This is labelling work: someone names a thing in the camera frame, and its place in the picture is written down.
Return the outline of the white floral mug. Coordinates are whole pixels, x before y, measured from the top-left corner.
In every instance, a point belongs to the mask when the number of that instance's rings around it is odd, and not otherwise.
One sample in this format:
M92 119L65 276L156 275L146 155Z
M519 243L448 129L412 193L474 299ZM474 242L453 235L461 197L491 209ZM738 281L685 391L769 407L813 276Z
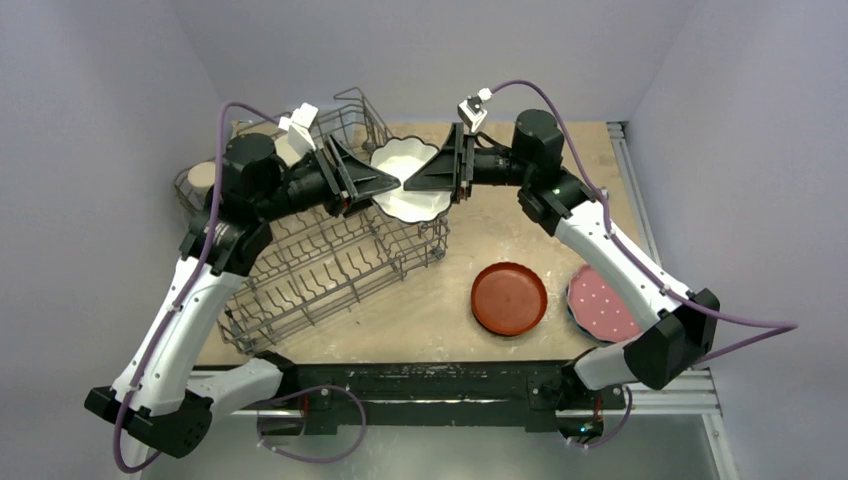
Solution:
M298 153L289 144L288 137L286 135L281 135L276 138L274 141L274 145L277 155L288 167L297 164L301 160L302 154Z

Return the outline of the beige mug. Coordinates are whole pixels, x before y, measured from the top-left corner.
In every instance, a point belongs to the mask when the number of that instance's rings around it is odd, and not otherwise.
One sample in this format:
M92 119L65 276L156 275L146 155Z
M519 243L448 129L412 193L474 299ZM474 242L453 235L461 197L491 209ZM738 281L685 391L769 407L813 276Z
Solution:
M187 181L195 194L205 196L216 182L215 162L206 161L192 166L188 171Z

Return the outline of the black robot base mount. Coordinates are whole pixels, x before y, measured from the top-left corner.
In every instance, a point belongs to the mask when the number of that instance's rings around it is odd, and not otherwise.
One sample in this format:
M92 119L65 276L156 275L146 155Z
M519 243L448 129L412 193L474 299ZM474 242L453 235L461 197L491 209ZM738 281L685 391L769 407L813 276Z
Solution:
M341 426L521 427L598 436L625 407L620 385L579 386L567 360L451 363L286 362L268 406L298 410L308 435Z

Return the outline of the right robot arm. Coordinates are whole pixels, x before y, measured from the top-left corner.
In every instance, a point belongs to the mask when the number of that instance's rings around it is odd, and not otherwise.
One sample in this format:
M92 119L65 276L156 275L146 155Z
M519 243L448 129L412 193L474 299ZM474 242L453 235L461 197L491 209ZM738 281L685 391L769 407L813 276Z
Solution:
M605 197L562 165L565 135L555 117L529 109L504 149L476 145L461 123L407 191L446 191L454 203L477 185L518 187L525 215L584 259L624 301L641 334L580 355L561 381L564 399L584 407L602 388L639 382L660 390L711 349L717 297L664 272L611 221Z

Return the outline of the red-orange plate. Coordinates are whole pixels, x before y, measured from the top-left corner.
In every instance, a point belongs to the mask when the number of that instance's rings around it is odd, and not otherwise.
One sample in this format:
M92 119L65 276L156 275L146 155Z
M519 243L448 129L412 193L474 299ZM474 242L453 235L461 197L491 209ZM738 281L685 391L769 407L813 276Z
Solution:
M543 319L548 295L541 278L528 267L498 262L475 277L470 304L475 320L483 328L514 337L529 332Z

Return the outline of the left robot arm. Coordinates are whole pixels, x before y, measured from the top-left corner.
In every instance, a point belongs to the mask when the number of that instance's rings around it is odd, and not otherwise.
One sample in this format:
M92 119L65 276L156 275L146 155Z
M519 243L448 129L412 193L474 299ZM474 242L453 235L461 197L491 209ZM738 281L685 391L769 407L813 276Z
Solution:
M121 375L85 401L113 424L116 439L131 437L156 456L188 455L214 421L243 407L266 401L284 409L297 399L298 382L273 354L189 380L211 328L271 243L272 223L318 205L345 214L400 186L335 139L290 166L269 136L240 135L219 149L215 169L150 330Z

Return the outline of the white bowl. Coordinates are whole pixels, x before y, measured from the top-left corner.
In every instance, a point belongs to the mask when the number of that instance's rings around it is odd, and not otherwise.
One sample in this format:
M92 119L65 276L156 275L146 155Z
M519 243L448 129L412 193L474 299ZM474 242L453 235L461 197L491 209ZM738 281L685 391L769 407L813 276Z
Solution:
M386 215L406 224L436 220L451 206L447 191L413 191L404 186L439 148L416 136L392 137L377 148L370 157L372 167L400 181L400 186L375 195L372 200Z

